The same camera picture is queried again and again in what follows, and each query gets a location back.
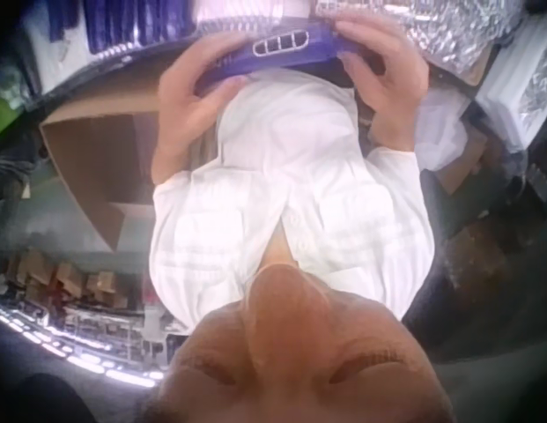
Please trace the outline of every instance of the blue device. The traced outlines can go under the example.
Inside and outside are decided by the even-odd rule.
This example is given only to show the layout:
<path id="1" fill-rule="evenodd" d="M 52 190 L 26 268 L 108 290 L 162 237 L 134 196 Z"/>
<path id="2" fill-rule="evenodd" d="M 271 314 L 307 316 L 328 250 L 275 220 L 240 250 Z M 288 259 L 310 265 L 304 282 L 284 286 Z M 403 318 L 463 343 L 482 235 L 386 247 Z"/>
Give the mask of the blue device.
<path id="1" fill-rule="evenodd" d="M 339 37 L 326 23 L 284 27 L 220 59 L 203 74 L 197 88 L 202 91 L 226 78 L 263 69 L 327 62 L 340 51 L 358 53 L 359 46 Z"/>

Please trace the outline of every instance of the cardboard box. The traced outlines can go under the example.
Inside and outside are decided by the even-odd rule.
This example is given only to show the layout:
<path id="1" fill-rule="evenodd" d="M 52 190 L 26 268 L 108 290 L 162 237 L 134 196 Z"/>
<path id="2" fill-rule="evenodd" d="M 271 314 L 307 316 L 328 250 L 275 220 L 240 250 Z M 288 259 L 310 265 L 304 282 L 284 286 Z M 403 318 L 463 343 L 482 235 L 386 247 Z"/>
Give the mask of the cardboard box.
<path id="1" fill-rule="evenodd" d="M 176 57 L 132 63 L 100 78 L 41 124 L 57 173 L 112 250 L 129 211 L 153 217 L 152 185 L 138 189 L 143 174 L 134 117 L 158 113 L 159 78 Z"/>
<path id="2" fill-rule="evenodd" d="M 91 293 L 94 293 L 97 290 L 98 280 L 99 275 L 89 275 L 87 277 L 87 282 L 85 283 L 85 289 Z"/>
<path id="3" fill-rule="evenodd" d="M 31 280 L 26 285 L 25 300 L 36 305 L 48 307 L 47 288 L 37 280 Z"/>
<path id="4" fill-rule="evenodd" d="M 125 309 L 129 307 L 129 298 L 126 295 L 116 293 L 113 297 L 113 308 Z"/>
<path id="5" fill-rule="evenodd" d="M 109 308 L 125 309 L 129 306 L 128 296 L 121 293 L 104 293 L 95 290 L 94 297 L 97 302 Z"/>
<path id="6" fill-rule="evenodd" d="M 112 271 L 102 271 L 97 277 L 97 289 L 104 293 L 116 293 L 116 274 Z"/>
<path id="7" fill-rule="evenodd" d="M 16 282 L 19 286 L 26 285 L 26 279 L 28 278 L 28 254 L 25 253 L 20 257 L 17 267 L 17 279 Z"/>
<path id="8" fill-rule="evenodd" d="M 102 291 L 99 291 L 98 289 L 93 291 L 94 298 L 97 302 L 100 302 L 101 304 L 104 304 L 106 306 L 110 306 L 112 303 L 112 298 L 110 293 L 103 293 Z"/>
<path id="9" fill-rule="evenodd" d="M 465 123 L 469 139 L 463 154 L 449 165 L 436 172 L 443 189 L 451 196 L 463 184 L 483 157 L 488 137 L 474 126 Z"/>
<path id="10" fill-rule="evenodd" d="M 54 265 L 40 251 L 31 249 L 26 254 L 26 269 L 28 275 L 43 285 L 50 285 L 54 275 Z"/>
<path id="11" fill-rule="evenodd" d="M 62 282 L 63 289 L 72 297 L 81 298 L 83 296 L 85 275 L 76 266 L 67 262 L 60 264 L 55 277 Z"/>

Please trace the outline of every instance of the white shirt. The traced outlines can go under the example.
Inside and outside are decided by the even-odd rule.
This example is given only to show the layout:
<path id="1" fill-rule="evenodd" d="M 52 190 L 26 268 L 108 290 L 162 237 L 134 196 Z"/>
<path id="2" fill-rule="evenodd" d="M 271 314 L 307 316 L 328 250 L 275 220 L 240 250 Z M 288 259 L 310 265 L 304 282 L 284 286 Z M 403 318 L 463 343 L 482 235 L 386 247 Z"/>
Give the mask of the white shirt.
<path id="1" fill-rule="evenodd" d="M 353 91 L 292 70 L 253 74 L 218 122 L 218 158 L 154 193 L 150 272 L 190 334 L 239 301 L 279 221 L 299 267 L 397 318 L 434 245 L 414 153 L 363 159 Z"/>

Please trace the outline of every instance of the plastic bag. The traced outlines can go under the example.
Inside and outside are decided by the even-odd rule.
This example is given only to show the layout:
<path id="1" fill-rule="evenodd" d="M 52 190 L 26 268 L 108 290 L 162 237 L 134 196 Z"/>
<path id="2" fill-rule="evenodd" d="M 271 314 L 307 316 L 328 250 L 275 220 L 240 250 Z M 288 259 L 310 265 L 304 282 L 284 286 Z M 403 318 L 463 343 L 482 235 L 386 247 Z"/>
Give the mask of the plastic bag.
<path id="1" fill-rule="evenodd" d="M 461 116 L 470 99 L 454 88 L 430 88 L 420 105 L 415 153 L 420 169 L 440 170 L 459 158 L 468 136 Z"/>

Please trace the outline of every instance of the hand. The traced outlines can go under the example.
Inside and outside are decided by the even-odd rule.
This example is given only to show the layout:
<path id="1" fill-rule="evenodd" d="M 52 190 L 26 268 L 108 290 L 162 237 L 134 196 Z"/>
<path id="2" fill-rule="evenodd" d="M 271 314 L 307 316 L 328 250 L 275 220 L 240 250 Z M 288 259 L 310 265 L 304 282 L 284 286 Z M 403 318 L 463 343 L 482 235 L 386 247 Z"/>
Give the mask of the hand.
<path id="1" fill-rule="evenodd" d="M 428 64 L 388 17 L 343 11 L 329 18 L 343 37 L 379 54 L 385 63 L 385 74 L 377 76 L 362 57 L 348 52 L 339 56 L 362 101 L 375 111 L 373 141 L 393 150 L 414 151 L 418 107 L 428 91 Z"/>
<path id="2" fill-rule="evenodd" d="M 218 114 L 245 85 L 245 77 L 223 81 L 202 98 L 195 95 L 196 81 L 219 58 L 241 47 L 246 33 L 216 33 L 188 48 L 159 80 L 158 149 L 168 156 L 183 154 L 209 129 Z"/>

